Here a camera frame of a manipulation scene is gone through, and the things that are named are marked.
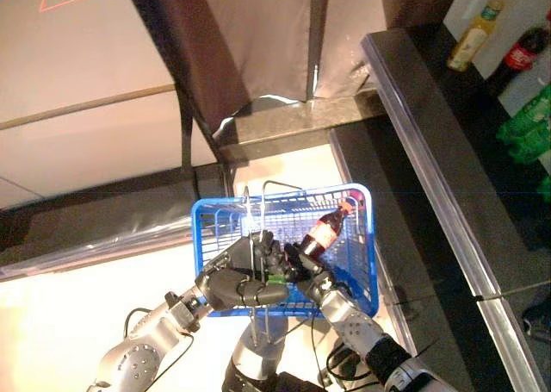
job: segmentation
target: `blue shopping basket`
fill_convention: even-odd
[[[379,307],[375,268],[373,206],[369,191],[360,184],[345,184],[316,190],[298,190],[265,196],[264,227],[274,239],[284,243],[301,242],[322,215],[335,210],[345,198],[355,204],[344,220],[337,241],[320,257],[338,281],[348,284],[360,308],[374,316]],[[247,215],[244,197],[205,198],[192,208],[195,274],[204,264],[249,232],[261,229],[260,196],[250,198]],[[285,302],[269,306],[269,315],[312,316],[317,306],[295,286],[288,284]],[[248,315],[250,308],[236,307],[211,316]],[[264,308],[257,314],[263,315]]]

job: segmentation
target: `red bottle label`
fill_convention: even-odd
[[[337,233],[333,231],[331,226],[321,221],[318,221],[316,225],[312,227],[308,235],[325,249],[337,239]]]
[[[529,52],[517,42],[503,60],[511,69],[524,71],[532,67],[532,62],[536,60],[536,56],[536,53]]]

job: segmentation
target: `green tag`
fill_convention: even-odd
[[[499,14],[499,10],[494,10],[490,6],[486,6],[484,10],[482,10],[482,13],[480,13],[480,16],[485,19],[489,20],[490,22],[496,20],[496,17]]]

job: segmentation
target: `plastic bottle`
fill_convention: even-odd
[[[530,28],[503,57],[498,68],[486,80],[488,93],[497,97],[519,73],[532,68],[532,63],[549,43],[547,27]]]
[[[341,202],[332,213],[322,216],[300,243],[300,249],[313,259],[335,242],[341,232],[344,218],[352,212],[352,205]]]
[[[509,121],[499,127],[496,136],[505,144],[510,144],[534,129],[538,122],[551,115],[551,84],[530,99]]]
[[[473,20],[457,45],[455,45],[447,62],[448,68],[459,72],[464,72],[468,68],[474,55],[493,31],[496,18],[503,6],[504,0],[490,0],[488,2],[482,13]]]
[[[529,164],[549,149],[551,121],[539,121],[534,129],[515,141],[509,155],[519,164]]]
[[[537,192],[542,194],[543,201],[550,203],[551,202],[551,177],[547,175],[537,187]]]

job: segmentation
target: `floor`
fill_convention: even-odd
[[[266,179],[304,188],[341,183],[329,146],[251,161],[236,173],[236,195],[246,184],[251,194],[258,194]],[[193,284],[193,263],[193,247],[186,245],[0,283],[0,390],[86,390],[103,354],[121,341],[127,312],[156,307],[168,290],[186,290]],[[395,337],[384,304],[381,299],[375,320]],[[296,321],[291,319],[289,326]],[[220,390],[233,347],[248,323],[247,317],[202,320],[195,345],[150,391]],[[316,320],[314,343],[322,367],[336,340],[327,328]],[[288,335],[279,370],[315,383],[318,369],[310,336],[306,324]],[[173,356],[185,346],[183,342]]]

